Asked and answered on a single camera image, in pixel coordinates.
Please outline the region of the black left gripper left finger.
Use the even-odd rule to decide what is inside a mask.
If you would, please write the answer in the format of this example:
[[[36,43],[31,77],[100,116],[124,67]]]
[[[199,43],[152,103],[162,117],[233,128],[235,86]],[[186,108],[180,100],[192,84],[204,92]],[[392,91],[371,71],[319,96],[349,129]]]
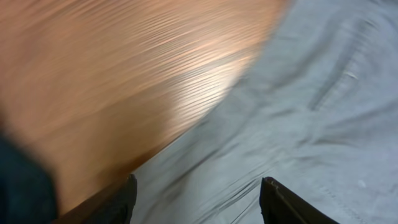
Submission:
[[[136,199],[137,179],[135,175],[130,174],[126,179],[106,187],[53,222],[129,224]]]

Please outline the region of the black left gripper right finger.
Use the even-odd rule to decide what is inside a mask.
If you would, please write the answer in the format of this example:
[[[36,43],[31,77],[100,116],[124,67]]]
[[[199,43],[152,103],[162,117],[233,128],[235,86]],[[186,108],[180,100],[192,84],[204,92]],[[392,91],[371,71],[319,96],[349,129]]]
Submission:
[[[261,181],[259,204],[265,224],[338,224],[272,177]]]

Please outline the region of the grey shorts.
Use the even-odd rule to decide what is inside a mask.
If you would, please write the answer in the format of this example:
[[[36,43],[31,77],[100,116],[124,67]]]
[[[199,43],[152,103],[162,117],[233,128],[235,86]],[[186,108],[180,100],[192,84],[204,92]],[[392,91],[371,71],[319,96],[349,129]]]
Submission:
[[[397,2],[295,1],[226,98],[135,175],[132,223],[261,223],[267,176],[339,223],[396,223]]]

